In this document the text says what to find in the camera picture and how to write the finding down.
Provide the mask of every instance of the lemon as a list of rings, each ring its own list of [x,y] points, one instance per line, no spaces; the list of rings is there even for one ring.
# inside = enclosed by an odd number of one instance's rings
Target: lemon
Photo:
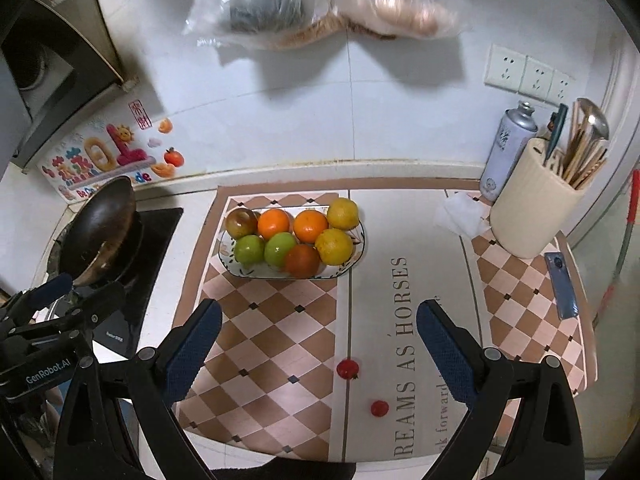
[[[316,240],[316,250],[326,265],[340,266],[353,253],[353,241],[340,229],[327,229]]]
[[[358,205],[348,198],[338,198],[326,212],[326,219],[331,227],[348,231],[360,223]]]

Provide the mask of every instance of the power outlet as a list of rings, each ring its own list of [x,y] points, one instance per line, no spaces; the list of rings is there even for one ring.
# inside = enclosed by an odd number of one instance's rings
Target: power outlet
[[[574,94],[575,79],[570,75],[554,70],[551,88],[546,100],[555,105],[566,102]]]
[[[544,101],[549,94],[553,78],[553,67],[527,56],[524,76],[518,93]]]
[[[487,85],[517,92],[520,88],[527,57],[503,46],[492,45],[484,76]]]

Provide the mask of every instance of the screw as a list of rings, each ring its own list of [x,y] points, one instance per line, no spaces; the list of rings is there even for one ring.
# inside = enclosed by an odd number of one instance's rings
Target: screw
[[[93,357],[86,356],[86,357],[83,357],[82,359],[80,359],[80,367],[81,368],[88,368],[92,364],[94,364],[94,358]]]
[[[489,361],[499,361],[502,353],[497,348],[485,348],[484,356],[489,359]]]
[[[151,346],[147,346],[143,348],[140,352],[138,352],[138,357],[142,361],[149,361],[154,355],[156,355],[156,349],[151,348]]]
[[[546,364],[548,364],[552,368],[558,368],[560,366],[560,361],[555,355],[546,356],[545,361],[546,361]]]

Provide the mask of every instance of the patterned ceramic plate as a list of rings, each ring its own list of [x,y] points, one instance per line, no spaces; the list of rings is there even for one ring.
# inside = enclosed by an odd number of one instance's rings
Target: patterned ceramic plate
[[[295,218],[299,213],[307,209],[314,209],[326,215],[329,207],[303,206],[283,207],[281,209],[286,211],[292,218]],[[263,213],[267,211],[267,209],[258,209],[256,211],[259,213]],[[351,269],[351,267],[353,267],[360,260],[362,254],[364,253],[365,247],[364,228],[362,227],[362,224],[359,224],[357,227],[355,227],[351,231],[347,231],[346,233],[351,237],[351,240],[353,240],[353,254],[351,255],[351,258],[349,258],[346,263],[342,264],[339,267],[320,264],[318,274],[312,277],[312,280],[328,280],[331,278],[337,278],[338,276],[341,276],[345,272],[347,272],[347,270]],[[259,278],[262,280],[293,280],[293,278],[286,272],[281,272],[280,270],[271,267],[265,262],[253,266],[242,266],[234,258],[235,244],[236,241],[233,240],[233,238],[229,236],[229,233],[225,231],[222,235],[222,240],[220,240],[220,260],[226,267],[226,270],[228,270],[232,275],[237,276],[238,278]]]

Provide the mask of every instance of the checkered tablecloth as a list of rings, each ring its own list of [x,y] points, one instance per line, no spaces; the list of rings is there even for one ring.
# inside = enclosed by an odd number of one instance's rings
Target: checkered tablecloth
[[[236,196],[225,214],[248,208],[327,205],[338,194]],[[231,275],[214,238],[200,300],[216,299],[223,326],[178,421],[236,447],[326,462],[329,451],[337,278],[251,280]]]
[[[484,204],[488,218],[490,204],[479,193],[470,192]],[[558,251],[553,240],[532,260],[509,254],[491,230],[472,240],[476,263],[484,286],[484,299],[491,315],[494,346],[511,359],[539,363],[546,355],[560,359],[572,393],[586,387],[585,356],[578,318],[560,320],[556,298],[544,253]],[[513,427],[519,400],[510,400],[498,428],[503,441]]]

